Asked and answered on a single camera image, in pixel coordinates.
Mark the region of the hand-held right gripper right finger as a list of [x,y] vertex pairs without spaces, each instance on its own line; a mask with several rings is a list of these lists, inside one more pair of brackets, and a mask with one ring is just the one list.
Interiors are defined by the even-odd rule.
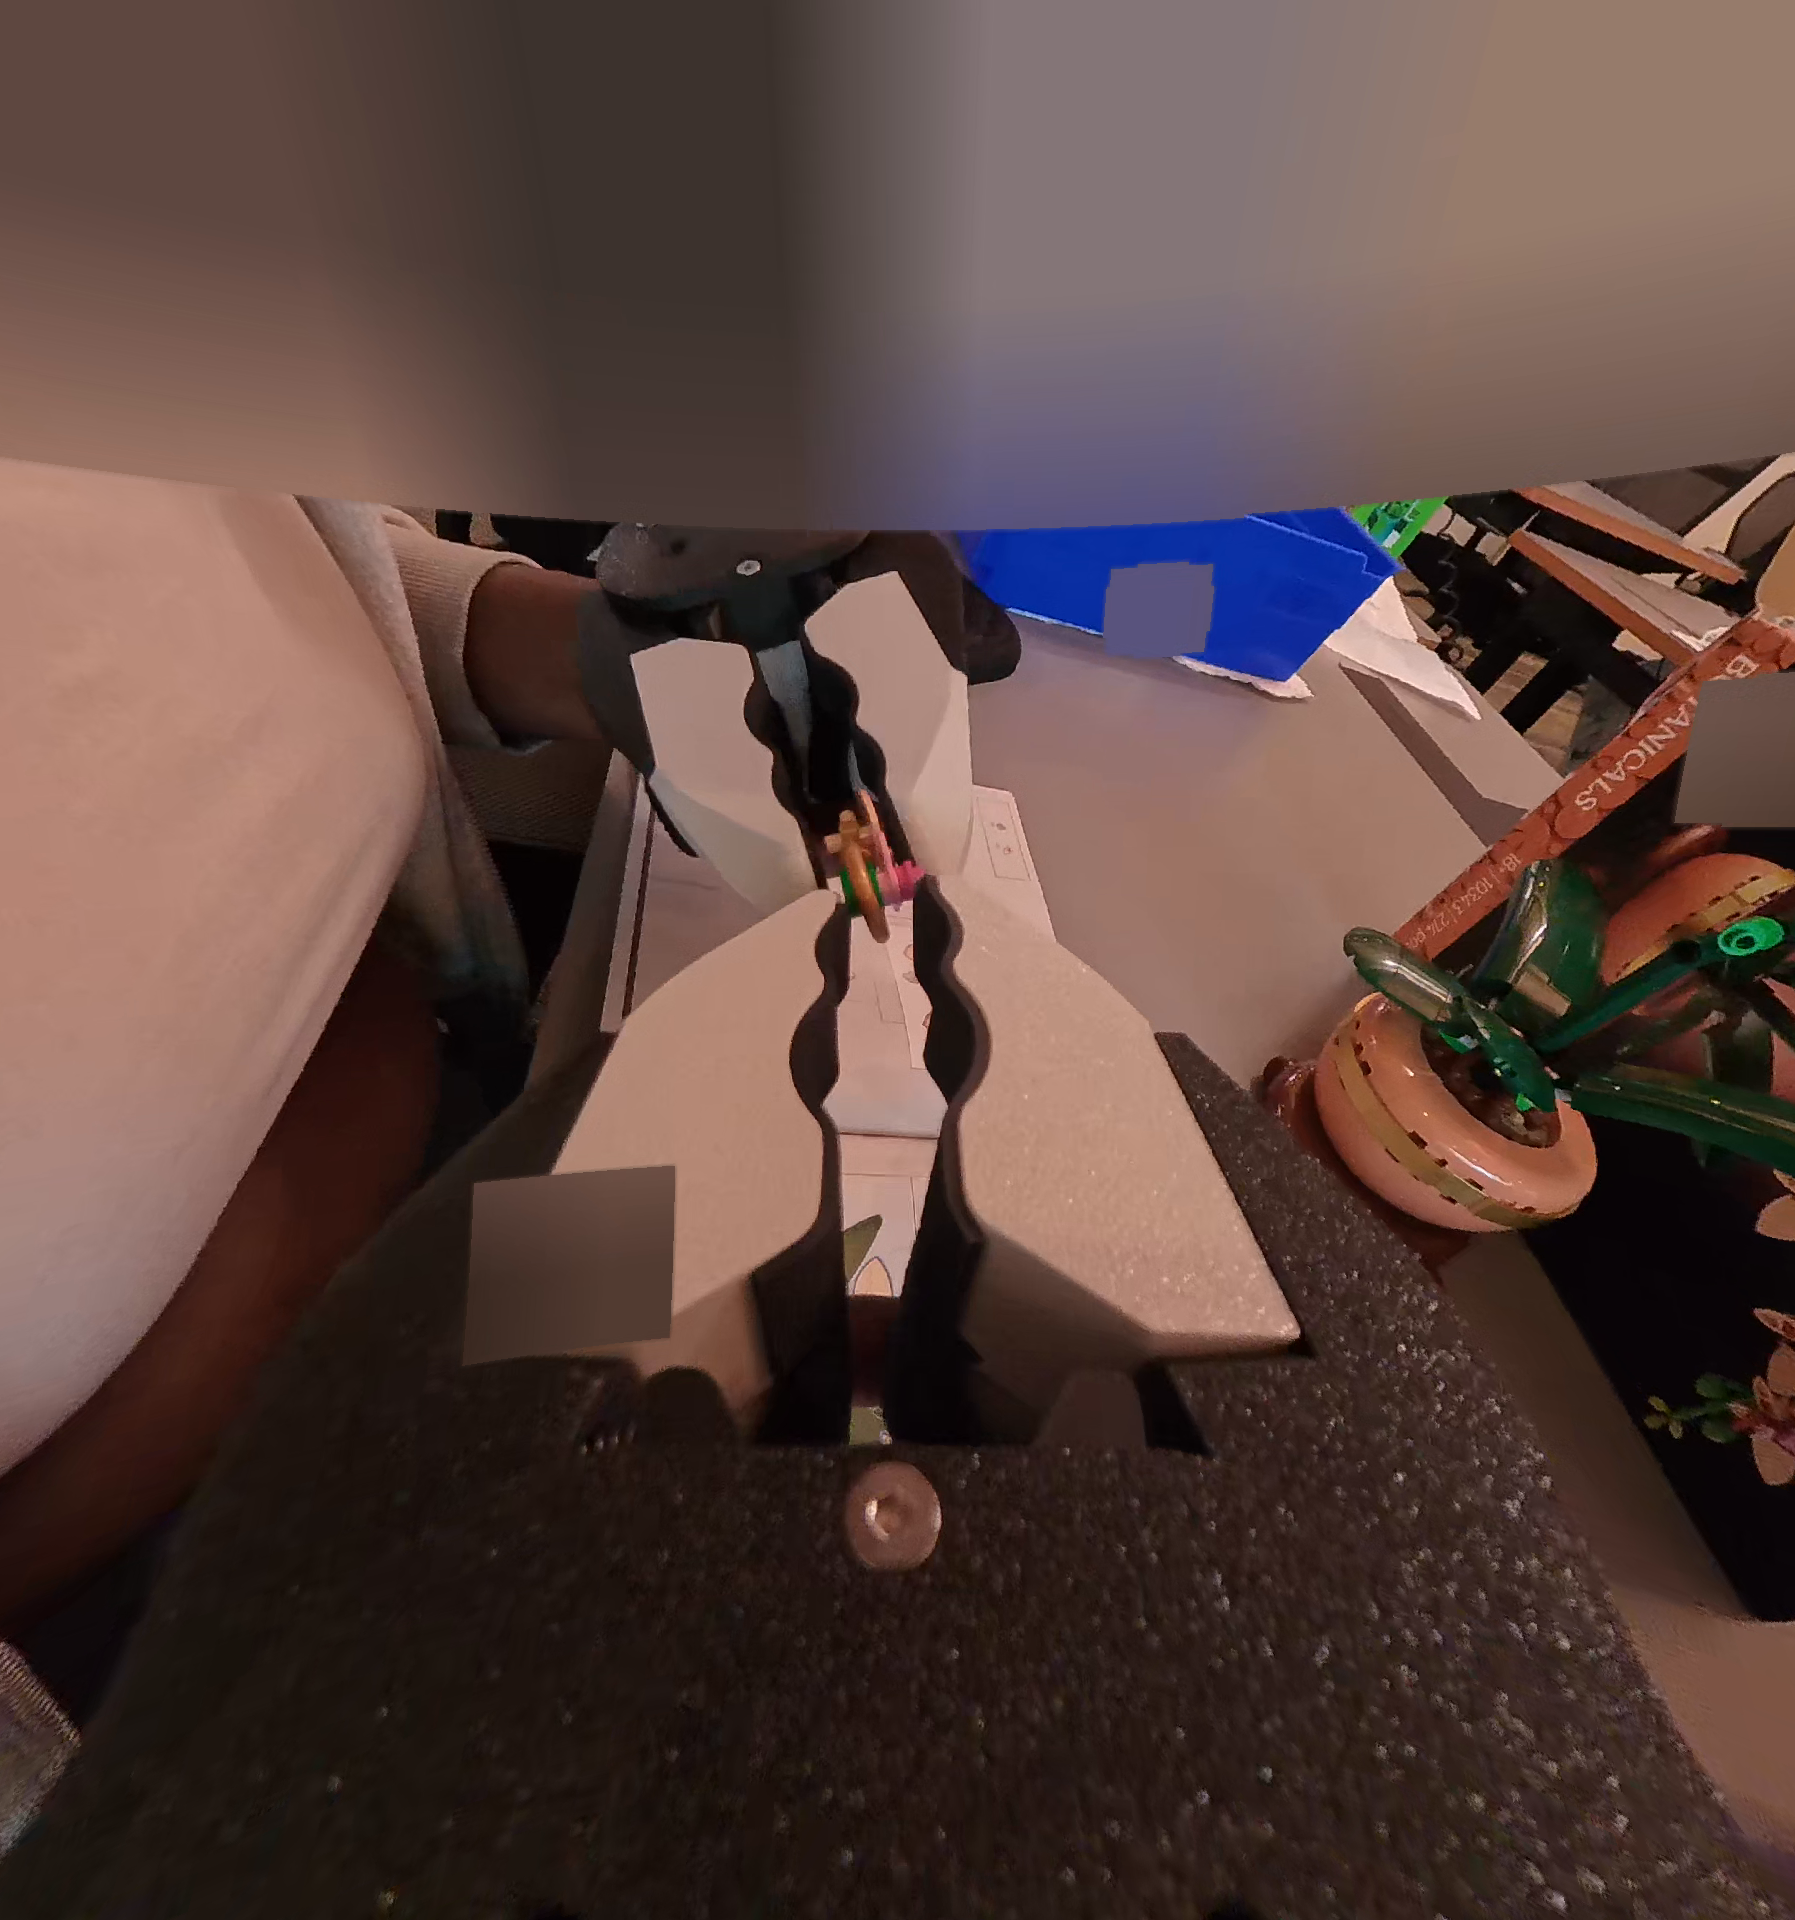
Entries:
[[1023,1445],[1078,1378],[1297,1350],[1150,1021],[970,882],[921,890],[913,941],[948,1109],[896,1310],[896,1440]]

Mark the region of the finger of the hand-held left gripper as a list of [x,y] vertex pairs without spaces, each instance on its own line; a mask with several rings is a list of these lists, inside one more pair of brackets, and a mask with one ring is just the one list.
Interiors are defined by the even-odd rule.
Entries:
[[896,572],[838,591],[807,623],[815,657],[850,686],[852,748],[893,851],[959,877],[977,792],[968,678]]
[[632,655],[652,767],[675,835],[753,909],[786,909],[824,878],[778,792],[780,759],[747,716],[761,692],[738,642],[673,638]]

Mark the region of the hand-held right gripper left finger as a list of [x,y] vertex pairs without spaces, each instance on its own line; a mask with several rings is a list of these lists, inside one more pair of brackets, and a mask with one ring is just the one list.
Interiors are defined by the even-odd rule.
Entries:
[[555,1162],[557,1174],[667,1170],[670,1327],[602,1317],[618,1255],[585,1252],[596,1325],[559,1350],[708,1375],[766,1445],[832,1445],[852,1421],[839,1145],[828,1115],[852,924],[803,895],[634,1009]]

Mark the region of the pink and gold flower assembly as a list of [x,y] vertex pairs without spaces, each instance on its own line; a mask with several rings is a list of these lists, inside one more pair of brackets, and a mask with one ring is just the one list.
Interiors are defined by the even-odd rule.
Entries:
[[893,851],[872,792],[859,789],[854,807],[839,813],[838,830],[826,837],[826,851],[845,903],[879,946],[888,946],[891,914],[916,898],[924,873]]

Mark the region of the person's left forearm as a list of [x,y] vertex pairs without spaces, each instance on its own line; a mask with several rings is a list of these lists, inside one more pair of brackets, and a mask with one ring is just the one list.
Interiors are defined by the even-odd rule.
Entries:
[[526,753],[601,739],[577,651],[581,620],[599,611],[591,581],[446,540],[402,510],[311,494],[297,505],[430,742]]

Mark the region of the building instruction booklet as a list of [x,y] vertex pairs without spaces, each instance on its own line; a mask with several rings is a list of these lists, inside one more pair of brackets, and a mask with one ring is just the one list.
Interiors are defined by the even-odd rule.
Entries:
[[[975,789],[962,878],[1041,940],[1050,909],[1029,851],[1019,802]],[[619,923],[601,1026],[618,1032],[699,962],[761,924],[703,858],[688,856],[638,797],[623,858]],[[839,1140],[845,1278],[854,1304],[891,1308],[910,1270],[927,1211],[944,1097],[924,1067],[932,1006],[916,982],[910,909],[882,946],[854,923],[852,976],[838,1009],[839,1072],[830,1118]]]

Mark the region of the blue plastic bin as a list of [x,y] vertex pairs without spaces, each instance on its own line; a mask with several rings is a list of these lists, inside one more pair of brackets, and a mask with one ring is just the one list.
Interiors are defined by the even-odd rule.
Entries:
[[1399,558],[1342,510],[959,534],[1009,614],[1103,655],[1190,658],[1284,683],[1390,581]]

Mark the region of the white crumpled paper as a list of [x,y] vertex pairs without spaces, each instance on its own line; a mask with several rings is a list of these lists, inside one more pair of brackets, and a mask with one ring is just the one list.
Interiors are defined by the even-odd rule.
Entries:
[[[1420,622],[1395,578],[1376,588],[1366,605],[1326,638],[1319,655],[1326,652],[1335,655],[1345,668],[1376,674],[1393,686],[1424,694],[1466,720],[1480,716],[1480,704],[1467,681],[1438,657],[1433,646],[1424,644]],[[1278,700],[1313,698],[1312,686],[1297,674],[1287,679],[1265,679],[1183,655],[1175,657],[1175,664]]]

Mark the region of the black brick set box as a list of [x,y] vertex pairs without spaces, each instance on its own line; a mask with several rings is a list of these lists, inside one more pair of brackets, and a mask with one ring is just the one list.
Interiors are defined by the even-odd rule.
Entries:
[[[1757,614],[1401,937],[1466,973],[1534,863],[1565,858],[1618,905],[1689,832],[1795,873],[1795,636]],[[1795,1197],[1682,1136],[1588,1126],[1598,1181],[1532,1249],[1732,1587],[1795,1623]]]

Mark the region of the green brick plant stem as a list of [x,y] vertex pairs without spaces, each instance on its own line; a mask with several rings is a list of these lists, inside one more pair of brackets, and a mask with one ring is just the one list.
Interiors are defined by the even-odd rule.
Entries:
[[1765,1168],[1795,1197],[1795,873],[1706,850],[1703,832],[1668,848],[1684,858],[1618,905],[1565,858],[1534,863],[1466,973],[1370,927],[1342,947],[1366,996],[1464,1054],[1455,1086],[1493,1097],[1494,1123],[1566,1105]]

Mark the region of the wood-edged background table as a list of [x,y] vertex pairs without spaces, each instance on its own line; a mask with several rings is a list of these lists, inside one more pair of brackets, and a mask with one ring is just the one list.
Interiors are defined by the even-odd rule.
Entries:
[[1654,657],[1674,664],[1694,661],[1742,620],[1689,591],[1584,554],[1532,529],[1511,534],[1508,551],[1615,622]]

